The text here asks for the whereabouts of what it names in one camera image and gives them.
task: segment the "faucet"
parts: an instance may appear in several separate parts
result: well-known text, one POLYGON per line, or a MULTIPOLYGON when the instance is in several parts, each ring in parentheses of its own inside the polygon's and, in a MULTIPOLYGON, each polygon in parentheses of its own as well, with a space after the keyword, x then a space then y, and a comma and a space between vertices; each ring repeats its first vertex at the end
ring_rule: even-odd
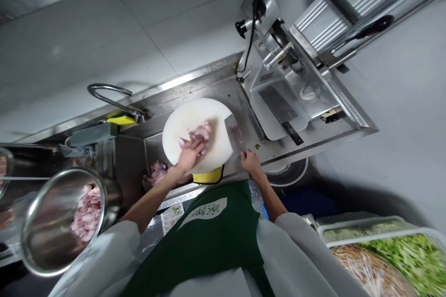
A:
POLYGON ((118 107, 122 110, 124 110, 125 112, 129 113, 130 115, 132 115, 137 124, 141 124, 145 122, 145 119, 148 118, 149 116, 143 112, 143 111, 139 111, 137 109, 133 109, 133 108, 129 108, 126 107, 116 101, 110 100, 109 98, 100 95, 98 92, 96 92, 96 90, 98 89, 107 89, 107 90, 114 90, 117 91, 119 93, 123 93, 126 94, 128 96, 131 96, 133 94, 132 91, 119 87, 119 86, 115 86, 115 85, 110 85, 110 84, 90 84, 87 87, 88 92, 93 95, 95 98, 98 98, 99 100, 102 100, 104 102, 107 102, 108 104, 111 104, 115 107, 118 107))

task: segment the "raw meat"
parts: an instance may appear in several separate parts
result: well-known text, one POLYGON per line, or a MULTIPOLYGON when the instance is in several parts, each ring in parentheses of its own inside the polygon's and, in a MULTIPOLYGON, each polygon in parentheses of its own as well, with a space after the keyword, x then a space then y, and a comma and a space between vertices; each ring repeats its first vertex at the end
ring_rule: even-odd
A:
MULTIPOLYGON (((200 152, 201 155, 206 154, 206 152, 208 151, 208 142, 210 139, 210 134, 212 132, 212 127, 209 121, 207 120, 204 121, 203 124, 198 126, 194 131, 189 131, 189 129, 187 129, 187 131, 189 132, 190 140, 192 141, 199 140, 206 145, 206 147, 203 148, 203 150, 200 152)), ((188 141, 185 140, 184 138, 180 138, 178 141, 178 143, 180 144, 180 148, 183 149, 187 142, 188 141)))
MULTIPOLYGON (((166 174, 169 172, 169 168, 162 162, 157 161, 154 163, 151 167, 151 175, 150 177, 145 175, 143 176, 143 188, 146 191, 149 191, 154 185, 156 185, 158 182, 161 181, 162 178, 166 176, 166 174)), ((188 183, 192 179, 192 174, 185 174, 181 179, 177 182, 177 187, 182 186, 186 183, 188 183)))
POLYGON ((96 185, 84 186, 84 195, 79 199, 78 209, 70 229, 83 242, 89 242, 96 232, 101 218, 101 191, 96 185))
POLYGON ((167 174, 168 168, 162 162, 156 161, 150 167, 150 176, 143 176, 143 188, 149 191, 154 185, 161 181, 162 178, 167 174))

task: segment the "plastic basket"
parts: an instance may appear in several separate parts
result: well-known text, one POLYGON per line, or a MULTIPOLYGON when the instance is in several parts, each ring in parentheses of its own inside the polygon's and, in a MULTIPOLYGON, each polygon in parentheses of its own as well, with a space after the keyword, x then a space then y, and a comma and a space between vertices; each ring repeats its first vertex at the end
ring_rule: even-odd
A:
POLYGON ((360 211, 357 213, 343 213, 342 215, 324 217, 317 220, 317 233, 319 236, 327 243, 323 237, 323 232, 329 229, 343 228, 352 225, 358 225, 367 222, 375 222, 387 219, 401 219, 398 216, 381 217, 373 213, 368 213, 365 211, 360 211))
POLYGON ((328 248, 410 234, 423 234, 432 244, 443 252, 443 257, 446 261, 446 237, 443 234, 428 227, 417 227, 407 223, 399 216, 370 217, 362 220, 337 222, 330 225, 320 226, 318 228, 318 233, 319 232, 321 233, 320 236, 322 240, 328 248), (329 231, 337 231, 338 233, 326 233, 329 231))
POLYGON ((327 216, 316 219, 316 225, 318 227, 322 227, 324 225, 332 225, 335 223, 341 223, 345 221, 351 221, 351 220, 360 220, 364 218, 372 218, 372 217, 380 217, 378 215, 375 215, 374 213, 369 213, 367 211, 358 211, 353 213, 343 213, 335 216, 327 216))

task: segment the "stainless steel bowl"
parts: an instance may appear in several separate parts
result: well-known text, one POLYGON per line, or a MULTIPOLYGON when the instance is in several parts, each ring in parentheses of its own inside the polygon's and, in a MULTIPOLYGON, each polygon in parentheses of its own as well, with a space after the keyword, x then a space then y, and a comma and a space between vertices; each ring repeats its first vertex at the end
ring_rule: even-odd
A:
POLYGON ((49 179, 40 189, 26 213, 20 237, 23 262, 32 273, 51 277, 65 272, 88 244, 71 232, 83 186, 95 183, 101 191, 101 218, 92 238, 115 221, 122 201, 115 180, 102 177, 93 169, 74 167, 49 179))
POLYGON ((289 165, 266 172, 268 181, 274 187, 287 187, 298 182, 308 167, 308 158, 292 162, 289 165))
MULTIPOLYGON (((39 174, 39 170, 42 169, 41 164, 37 161, 33 161, 29 157, 14 156, 14 154, 6 148, 0 148, 0 156, 6 157, 5 176, 44 176, 39 174)), ((44 183, 45 181, 39 180, 3 181, 3 184, 0 186, 0 211, 9 209, 16 199, 37 190, 44 183)))

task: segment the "green apron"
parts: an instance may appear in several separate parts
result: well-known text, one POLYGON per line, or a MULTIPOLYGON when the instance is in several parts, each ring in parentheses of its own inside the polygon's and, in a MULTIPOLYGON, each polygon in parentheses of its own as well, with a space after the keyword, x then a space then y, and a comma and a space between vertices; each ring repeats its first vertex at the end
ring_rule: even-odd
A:
POLYGON ((257 245, 259 215, 246 181, 202 193, 140 265, 122 296, 156 296, 189 279, 239 267, 250 272, 263 297, 274 296, 257 245))

